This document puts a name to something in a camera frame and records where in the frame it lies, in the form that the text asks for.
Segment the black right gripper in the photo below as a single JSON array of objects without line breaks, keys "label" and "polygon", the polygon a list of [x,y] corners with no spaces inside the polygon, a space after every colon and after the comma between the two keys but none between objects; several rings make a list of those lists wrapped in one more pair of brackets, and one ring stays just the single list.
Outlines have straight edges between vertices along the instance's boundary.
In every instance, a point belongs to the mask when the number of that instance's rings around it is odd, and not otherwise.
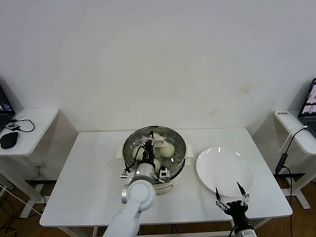
[{"label": "black right gripper", "polygon": [[226,203],[226,205],[221,201],[218,189],[215,188],[216,194],[216,205],[221,210],[226,210],[226,214],[233,218],[233,222],[237,230],[246,230],[248,228],[248,219],[245,215],[248,210],[249,194],[246,193],[245,189],[237,182],[238,188],[242,194],[242,200],[236,200]]}]

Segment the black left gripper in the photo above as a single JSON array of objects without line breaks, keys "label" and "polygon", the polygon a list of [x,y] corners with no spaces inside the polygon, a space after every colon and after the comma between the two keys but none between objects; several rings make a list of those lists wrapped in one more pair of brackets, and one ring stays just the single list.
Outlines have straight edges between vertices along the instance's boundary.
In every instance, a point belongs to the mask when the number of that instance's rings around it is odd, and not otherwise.
[{"label": "black left gripper", "polygon": [[148,135],[147,142],[144,145],[145,154],[146,154],[144,160],[151,163],[154,162],[154,158],[155,158],[153,141],[154,141],[154,132],[151,131]]}]

